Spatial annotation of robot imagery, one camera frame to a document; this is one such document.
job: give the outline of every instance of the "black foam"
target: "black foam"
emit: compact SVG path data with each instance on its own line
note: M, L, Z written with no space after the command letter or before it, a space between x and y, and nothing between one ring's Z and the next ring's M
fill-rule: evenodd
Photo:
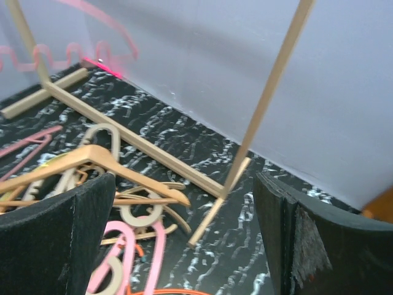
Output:
M277 295L390 294L393 224L305 195L261 173L254 202Z
M85 294L114 196L105 173L0 215L0 294Z

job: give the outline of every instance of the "black floor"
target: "black floor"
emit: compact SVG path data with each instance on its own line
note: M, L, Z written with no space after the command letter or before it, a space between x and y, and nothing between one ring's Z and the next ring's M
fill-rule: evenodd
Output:
M0 108L37 89L39 87L19 93L0 103ZM238 148L232 141L101 70L91 70L89 80L75 85L70 92L163 150L224 183ZM19 172L21 174L55 154L74 149L92 124L64 104L49 99L15 119L0 118L0 143L3 146L54 125L63 126L63 130L54 134L52 142L42 153ZM110 148L109 135L99 133L97 143ZM9 171L26 152L27 149L21 149L1 159L0 175ZM215 198L124 142L121 153L120 163L128 168L159 181L180 181L187 185L184 192L191 200L191 209L179 205L172 207L194 231ZM346 208L341 202L263 158L252 153L250 157L250 166L194 250L187 247L189 237L181 229L168 236L158 287L198 289L217 295L273 294L252 196L252 178L258 171L269 170L272 175L300 191ZM48 185L41 197L50 191ZM128 187L131 187L130 183L119 180L120 191ZM144 209L135 208L140 214L145 212ZM120 220L115 210L111 219ZM170 223L170 219L165 219L166 225ZM141 246L147 253L147 262L137 260L134 264L131 277L133 291L144 289L154 241L143 241Z

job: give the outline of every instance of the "pink plastic hanger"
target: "pink plastic hanger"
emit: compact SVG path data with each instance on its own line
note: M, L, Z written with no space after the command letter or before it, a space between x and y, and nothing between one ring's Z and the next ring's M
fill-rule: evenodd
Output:
M120 288L117 290L114 295L124 295L126 291L126 287L128 284L128 280L130 279L131 270L134 263L134 254L135 254L135 234L132 228L130 228L127 224L121 221L109 221L106 224L106 228L104 231L104 235L112 230L118 230L122 234L116 243L112 246L111 250L108 252L107 256L104 258L101 265L96 269L94 275L90 279L90 282L87 287L87 291L89 293L94 293L105 276L109 272L110 266L107 263L108 259L111 256L118 256L122 251L122 247L124 247L124 255L123 255L123 281L120 285Z
M57 131L60 131L63 129L62 126L57 125L51 128L48 128L46 130L37 132L33 135L30 135L29 137L26 137L17 143L11 144L10 146L6 147L5 149L0 150L0 158L4 157L5 155L10 154L11 152L16 151L17 149L20 149L24 146L27 146L28 144L31 143L39 143L40 145L35 148L30 154L28 154L27 157L25 157L18 165L13 167L11 171L9 171L6 175L4 175L2 178L0 178L0 181L6 180L8 177L16 173L19 169L21 169L23 166L26 165L27 162L31 160L44 146L46 146L51 140L52 136L51 134Z
M157 238L155 239L154 254L152 266L150 268L149 277L147 279L146 287L143 295L153 295L154 289L157 286L158 278L160 276L162 261L164 258L164 250L166 243L165 228L162 224L161 219L157 220L152 224L155 232L157 233Z
M147 279L146 287L143 293L144 295L153 295L154 289L157 286L166 243L165 228L163 227L161 220L159 219L154 224L152 224L152 227L157 233L157 238L154 246L152 266L150 268L149 277ZM108 252L101 265L97 268L94 276L92 276L87 288L87 291L89 293L94 293L98 289L101 282L109 272L110 266L108 265L107 260L111 256L118 256L122 250L121 247L124 246L125 250L123 256L123 283L117 290L116 295L125 294L134 261L136 243L135 235L133 229L128 224L121 221L108 222L104 234L111 230L119 230L122 232L122 234L117 239L116 243L112 246L111 250Z

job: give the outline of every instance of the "wooden hanger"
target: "wooden hanger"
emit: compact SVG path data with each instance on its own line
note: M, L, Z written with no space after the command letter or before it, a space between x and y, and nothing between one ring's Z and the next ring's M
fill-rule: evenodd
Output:
M92 162L107 170L114 171L117 175L131 182L138 183L159 195L178 200L179 203L184 206L189 207L191 205L189 199L182 192L170 189L154 179L121 166L106 148L95 144L89 144L75 149L48 167L0 183L0 193L10 191L18 186L44 179L88 162Z
M38 203L38 200L31 201L0 201L0 207L27 207ZM162 204L176 204L176 199L115 199L114 206L130 206L130 205L162 205Z

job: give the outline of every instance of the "miniature clothing rack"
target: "miniature clothing rack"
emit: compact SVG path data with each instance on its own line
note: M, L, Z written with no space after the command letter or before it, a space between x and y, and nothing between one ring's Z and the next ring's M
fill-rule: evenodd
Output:
M70 1L62 0L60 2L66 3ZM90 8L93 7L91 4L88 4L83 0L80 0L79 2L84 3L85 5L89 5ZM21 11L18 0L6 0L6 3L9 7L10 13L28 52L31 54L33 60L36 60L35 50L37 48L37 44L27 24L25 16ZM241 143L239 151L237 152L237 155L233 161L232 167L225 180L224 185L215 182L210 177L202 174L191 166L173 157L169 153L161 150L159 147L155 146L144 138L141 138L123 125L105 116L101 112L95 110L93 107L84 103L82 100L65 91L64 88L87 77L88 73L86 69L80 69L53 83L49 78L45 63L42 57L39 55L38 59L36 60L36 71L41 82L42 90L30 96L27 96L19 102L1 110L1 113L5 118L11 119L21 114L23 111L31 108L32 106L40 103L41 101L44 101L46 98L53 96L65 105L79 112L81 115L92 120L96 124L107 123L115 126L119 130L122 140L139 149L157 162L162 163L173 172L181 175L185 179L189 180L207 193L217 198L216 203L212 207L211 211L204 218L199 228L189 240L189 245L191 247L194 247L205 232L206 228L215 217L215 215L217 214L217 212L219 211L220 207L224 204L224 201L227 199L231 189L236 184L237 180L239 180L244 169L250 162L250 159L246 157L248 150L250 148L254 135L263 119L263 116L268 109L269 102L276 90L276 87L278 86L281 75L286 67L287 62L289 61L289 58L297 43L303 26L306 23L313 4L314 0L300 0L297 11L294 15L294 18L292 19L292 23L290 24L289 30L278 53L273 69L271 70L270 76L267 80L265 89L262 93L262 96L260 97L259 103L255 109L254 115L252 116L243 142Z

